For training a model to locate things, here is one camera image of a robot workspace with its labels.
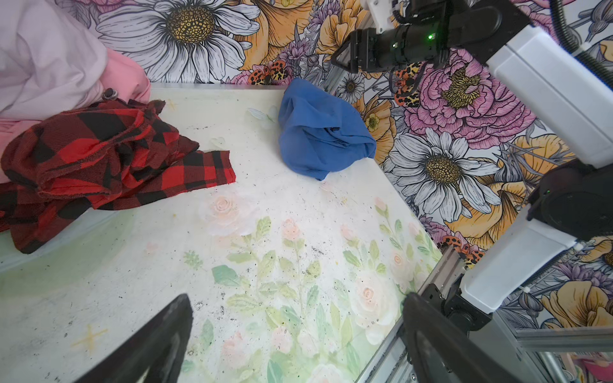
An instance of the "small daisy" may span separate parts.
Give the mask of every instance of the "small daisy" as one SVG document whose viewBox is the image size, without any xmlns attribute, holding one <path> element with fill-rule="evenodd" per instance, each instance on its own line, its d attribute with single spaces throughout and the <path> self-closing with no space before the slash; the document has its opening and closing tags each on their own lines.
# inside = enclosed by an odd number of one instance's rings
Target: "small daisy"
<svg viewBox="0 0 613 383">
<path fill-rule="evenodd" d="M 230 6 L 226 0 L 135 0 L 103 13 L 96 30 L 107 47 L 125 53 L 145 68 L 151 81 L 203 83 L 221 80 L 226 66 L 245 62 L 249 36 L 260 24 L 256 6 Z"/>
<path fill-rule="evenodd" d="M 364 94 L 364 76 L 360 73 L 350 73 L 338 85 L 337 97 L 353 104 Z"/>
<path fill-rule="evenodd" d="M 396 165 L 391 170 L 395 183 L 405 197 L 414 195 L 414 202 L 425 214 L 435 210 L 447 222 L 457 221 L 460 214 L 471 217 L 462 206 L 462 197 L 477 211 L 492 212 L 490 205 L 500 205 L 499 196 L 481 184 L 475 176 L 494 174 L 495 164 L 477 159 L 466 159 L 468 142 L 464 137 L 453 139 L 444 132 L 440 136 L 426 129 L 426 139 L 411 134 L 398 135 L 394 149 L 389 153 Z"/>
</svg>

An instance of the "pile of clothes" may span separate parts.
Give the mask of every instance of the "pile of clothes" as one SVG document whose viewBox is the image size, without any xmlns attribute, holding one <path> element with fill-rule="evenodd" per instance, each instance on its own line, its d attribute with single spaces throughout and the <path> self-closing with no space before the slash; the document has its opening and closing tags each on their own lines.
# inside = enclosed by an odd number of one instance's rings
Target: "pile of clothes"
<svg viewBox="0 0 613 383">
<path fill-rule="evenodd" d="M 134 208 L 235 181 L 159 118 L 128 57 L 44 0 L 0 13 L 0 231 L 32 253 L 85 210 Z"/>
</svg>

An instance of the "robotic arm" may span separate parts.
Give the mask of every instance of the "robotic arm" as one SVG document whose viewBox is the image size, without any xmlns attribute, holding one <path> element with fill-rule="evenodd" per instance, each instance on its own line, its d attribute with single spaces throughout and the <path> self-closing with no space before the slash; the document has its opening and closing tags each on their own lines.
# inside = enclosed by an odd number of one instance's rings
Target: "robotic arm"
<svg viewBox="0 0 613 383">
<path fill-rule="evenodd" d="M 566 40 L 560 0 L 550 4 L 564 48 L 507 0 L 481 0 L 473 7 L 464 0 L 412 0 L 404 16 L 397 0 L 366 2 L 376 27 L 350 33 L 332 55 L 334 65 L 352 73 L 421 61 L 440 68 L 450 48 L 464 48 L 578 158 L 543 176 L 529 206 L 457 281 L 450 292 L 454 296 L 446 297 L 460 302 L 471 316 L 467 330 L 478 330 L 485 317 L 531 275 L 555 262 L 556 255 L 579 249 L 577 240 L 613 233 L 612 72 Z M 391 14 L 403 25 L 394 28 Z"/>
</svg>

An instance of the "blue garment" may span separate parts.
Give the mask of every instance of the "blue garment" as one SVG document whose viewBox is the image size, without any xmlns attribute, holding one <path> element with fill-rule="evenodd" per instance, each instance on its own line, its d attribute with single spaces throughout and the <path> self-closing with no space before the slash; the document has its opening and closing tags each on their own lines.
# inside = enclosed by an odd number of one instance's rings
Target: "blue garment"
<svg viewBox="0 0 613 383">
<path fill-rule="evenodd" d="M 296 173 L 321 181 L 329 172 L 375 157 L 377 143 L 360 113 L 301 78 L 285 90 L 279 123 L 281 157 Z"/>
</svg>

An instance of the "purple flower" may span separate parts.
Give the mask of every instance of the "purple flower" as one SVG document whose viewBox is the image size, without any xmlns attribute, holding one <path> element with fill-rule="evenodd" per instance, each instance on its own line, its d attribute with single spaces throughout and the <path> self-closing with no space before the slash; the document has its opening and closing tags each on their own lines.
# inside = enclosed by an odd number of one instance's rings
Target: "purple flower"
<svg viewBox="0 0 613 383">
<path fill-rule="evenodd" d="M 300 41 L 292 41 L 289 43 L 283 51 L 279 53 L 279 60 L 283 60 L 286 63 L 297 63 L 301 58 L 307 55 L 309 50 L 309 40 L 302 38 Z"/>
<path fill-rule="evenodd" d="M 322 7 L 313 12 L 309 27 L 322 25 L 328 16 L 337 15 L 340 17 L 340 13 L 341 2 L 328 0 Z"/>
<path fill-rule="evenodd" d="M 585 265 L 573 265 L 569 262 L 557 264 L 554 268 L 560 270 L 571 281 L 591 281 L 593 286 L 600 287 L 609 298 L 613 298 L 613 279 L 601 271 Z"/>
<path fill-rule="evenodd" d="M 465 137 L 471 149 L 512 140 L 536 116 L 504 84 L 464 49 L 452 50 L 445 68 L 429 64 L 419 87 L 419 106 L 405 109 L 415 134 L 427 128 Z"/>
</svg>

